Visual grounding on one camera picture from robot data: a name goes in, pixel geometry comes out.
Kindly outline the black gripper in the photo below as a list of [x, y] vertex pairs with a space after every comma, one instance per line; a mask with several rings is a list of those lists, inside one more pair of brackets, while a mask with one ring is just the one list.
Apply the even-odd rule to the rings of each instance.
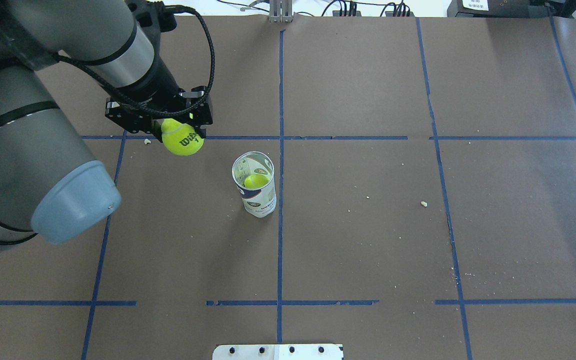
[[[201, 101], [208, 87], [201, 85], [192, 89], [180, 88], [163, 60], [155, 60], [151, 69], [135, 84], [119, 88], [122, 94], [150, 111], [166, 112], [167, 118], [193, 127], [194, 132], [206, 139], [207, 129], [214, 124], [210, 98]], [[171, 113], [184, 114], [171, 116]], [[105, 117], [130, 133], [152, 134], [163, 143], [163, 115], [153, 115], [132, 105], [108, 97]]]

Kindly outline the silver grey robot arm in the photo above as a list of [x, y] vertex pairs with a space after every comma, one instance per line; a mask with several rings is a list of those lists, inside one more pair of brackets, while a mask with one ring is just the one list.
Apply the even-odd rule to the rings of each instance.
[[[185, 90], [160, 57], [178, 14], [198, 19], [210, 52], [208, 84]], [[216, 54], [206, 21], [189, 6], [148, 0], [0, 0], [0, 253], [36, 236], [77, 237], [121, 205], [121, 194], [38, 78], [65, 63], [108, 95], [105, 116], [162, 142], [164, 121], [203, 140], [213, 124]]]

